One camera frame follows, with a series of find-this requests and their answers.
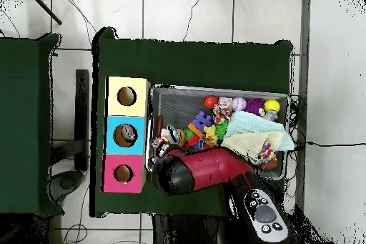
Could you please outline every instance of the blue box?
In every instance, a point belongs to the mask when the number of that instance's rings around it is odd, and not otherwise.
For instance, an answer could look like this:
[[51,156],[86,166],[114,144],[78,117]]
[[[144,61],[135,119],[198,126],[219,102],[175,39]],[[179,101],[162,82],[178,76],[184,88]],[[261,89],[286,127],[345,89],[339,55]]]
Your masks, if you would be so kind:
[[[113,139],[113,133],[117,126],[128,124],[133,126],[137,131],[137,139],[131,147],[121,147]],[[107,117],[107,147],[106,153],[109,155],[143,155],[145,135],[145,118],[144,117]]]

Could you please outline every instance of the green table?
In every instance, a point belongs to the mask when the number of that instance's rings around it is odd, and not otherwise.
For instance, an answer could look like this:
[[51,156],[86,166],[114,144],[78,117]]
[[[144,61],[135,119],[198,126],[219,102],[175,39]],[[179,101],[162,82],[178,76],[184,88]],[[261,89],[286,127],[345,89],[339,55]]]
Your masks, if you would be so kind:
[[57,215],[47,195],[49,57],[59,35],[0,38],[0,213]]
[[290,92],[289,41],[215,44],[116,39],[111,27],[93,40],[90,213],[223,215],[221,185],[189,195],[165,196],[146,183],[141,194],[100,191],[105,77],[141,77],[152,84]]

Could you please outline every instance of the stacked boxes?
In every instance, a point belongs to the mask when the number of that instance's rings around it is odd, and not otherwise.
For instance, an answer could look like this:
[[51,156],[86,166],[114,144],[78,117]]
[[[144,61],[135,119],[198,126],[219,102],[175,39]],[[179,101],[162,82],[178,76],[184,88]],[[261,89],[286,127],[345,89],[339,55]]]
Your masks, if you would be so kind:
[[142,191],[149,88],[142,78],[106,78],[102,192]]

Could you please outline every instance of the orange ball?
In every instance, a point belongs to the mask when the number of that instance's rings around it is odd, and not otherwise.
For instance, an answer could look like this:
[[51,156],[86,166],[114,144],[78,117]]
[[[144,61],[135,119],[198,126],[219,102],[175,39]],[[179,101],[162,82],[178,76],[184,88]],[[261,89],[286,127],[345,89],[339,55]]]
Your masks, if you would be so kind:
[[204,106],[208,109],[214,108],[214,106],[219,102],[216,96],[207,96],[204,98]]

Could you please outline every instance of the orange block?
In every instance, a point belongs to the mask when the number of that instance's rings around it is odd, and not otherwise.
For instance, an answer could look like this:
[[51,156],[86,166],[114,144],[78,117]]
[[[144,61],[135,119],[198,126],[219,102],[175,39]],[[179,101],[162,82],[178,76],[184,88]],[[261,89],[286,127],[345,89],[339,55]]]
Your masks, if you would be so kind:
[[208,140],[206,139],[206,136],[204,134],[202,134],[197,127],[195,127],[192,123],[188,124],[188,128],[193,131],[198,137],[200,137],[201,139],[204,140],[204,143],[206,143],[208,146],[210,147],[214,147],[214,145]]

